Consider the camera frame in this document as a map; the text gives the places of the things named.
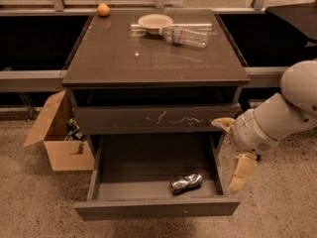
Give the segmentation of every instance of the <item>floor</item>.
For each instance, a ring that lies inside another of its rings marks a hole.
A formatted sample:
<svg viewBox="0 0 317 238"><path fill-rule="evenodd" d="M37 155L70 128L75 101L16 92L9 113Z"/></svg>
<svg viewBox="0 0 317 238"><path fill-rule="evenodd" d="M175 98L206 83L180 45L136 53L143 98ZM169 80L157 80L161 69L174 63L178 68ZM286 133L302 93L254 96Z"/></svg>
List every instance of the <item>floor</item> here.
<svg viewBox="0 0 317 238"><path fill-rule="evenodd" d="M291 135L262 157L232 216L83 222L91 172L52 171L42 143L23 149L33 121L0 121L0 237L316 237L317 130ZM219 154L228 183L237 154Z"/></svg>

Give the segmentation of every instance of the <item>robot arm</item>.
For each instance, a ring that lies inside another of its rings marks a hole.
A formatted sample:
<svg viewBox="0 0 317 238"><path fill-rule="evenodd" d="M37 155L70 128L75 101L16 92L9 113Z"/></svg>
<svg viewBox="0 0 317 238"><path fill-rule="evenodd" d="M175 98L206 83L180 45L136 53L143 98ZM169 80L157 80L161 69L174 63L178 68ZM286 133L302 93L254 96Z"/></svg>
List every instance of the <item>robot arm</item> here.
<svg viewBox="0 0 317 238"><path fill-rule="evenodd" d="M263 153L277 147L286 136L317 126L317 60L291 66L280 81L277 93L256 109L249 109L230 123L238 148ZM213 125L219 126L219 119Z"/></svg>

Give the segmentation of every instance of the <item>cabinet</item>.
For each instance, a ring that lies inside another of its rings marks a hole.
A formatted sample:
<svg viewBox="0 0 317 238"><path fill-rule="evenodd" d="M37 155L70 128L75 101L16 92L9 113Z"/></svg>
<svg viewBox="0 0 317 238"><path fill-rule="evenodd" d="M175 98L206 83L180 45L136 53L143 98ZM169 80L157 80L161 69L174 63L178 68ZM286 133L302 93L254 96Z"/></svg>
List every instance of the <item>cabinet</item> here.
<svg viewBox="0 0 317 238"><path fill-rule="evenodd" d="M173 46L138 25L148 14L207 31L207 48ZM93 18L63 79L95 152L84 220L232 214L217 154L249 82L211 10L117 9ZM169 181L199 172L200 188L173 195Z"/></svg>

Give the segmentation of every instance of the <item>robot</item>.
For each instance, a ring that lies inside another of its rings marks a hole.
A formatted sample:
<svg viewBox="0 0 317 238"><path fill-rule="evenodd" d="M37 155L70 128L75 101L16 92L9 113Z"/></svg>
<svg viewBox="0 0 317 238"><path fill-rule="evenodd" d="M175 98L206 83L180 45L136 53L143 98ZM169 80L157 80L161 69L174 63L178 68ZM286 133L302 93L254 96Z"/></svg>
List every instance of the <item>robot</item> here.
<svg viewBox="0 0 317 238"><path fill-rule="evenodd" d="M212 125L230 133L238 157L230 188L239 190L257 165L257 155L278 146L290 134L317 126L317 60L306 60L288 68L280 80L282 94L275 94L236 120L218 118Z"/></svg>

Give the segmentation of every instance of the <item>cardboard box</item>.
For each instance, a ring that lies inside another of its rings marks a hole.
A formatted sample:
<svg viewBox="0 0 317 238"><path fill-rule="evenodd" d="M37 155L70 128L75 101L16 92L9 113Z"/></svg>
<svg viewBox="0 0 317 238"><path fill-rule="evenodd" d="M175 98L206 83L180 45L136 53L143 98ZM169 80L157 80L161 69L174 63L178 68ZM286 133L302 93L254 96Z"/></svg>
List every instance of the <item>cardboard box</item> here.
<svg viewBox="0 0 317 238"><path fill-rule="evenodd" d="M35 121L24 147L43 141L54 171L91 171L94 156L87 141L78 154L80 141L65 141L69 132L67 121L73 117L65 91L50 96Z"/></svg>

